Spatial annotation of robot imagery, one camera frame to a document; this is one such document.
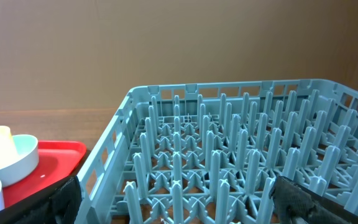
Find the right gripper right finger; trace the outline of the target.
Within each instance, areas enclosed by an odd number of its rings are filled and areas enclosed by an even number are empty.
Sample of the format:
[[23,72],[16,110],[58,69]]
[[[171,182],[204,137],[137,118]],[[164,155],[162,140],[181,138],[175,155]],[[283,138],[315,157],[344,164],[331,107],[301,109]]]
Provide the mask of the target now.
[[280,223],[358,224],[358,216],[285,176],[269,192]]

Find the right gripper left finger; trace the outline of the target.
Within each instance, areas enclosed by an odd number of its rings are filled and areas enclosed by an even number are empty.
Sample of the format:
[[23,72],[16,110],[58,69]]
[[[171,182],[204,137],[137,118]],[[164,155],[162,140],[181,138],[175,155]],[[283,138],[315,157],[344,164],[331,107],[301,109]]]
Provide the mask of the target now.
[[0,211],[0,224],[74,224],[82,202],[75,175],[59,180]]

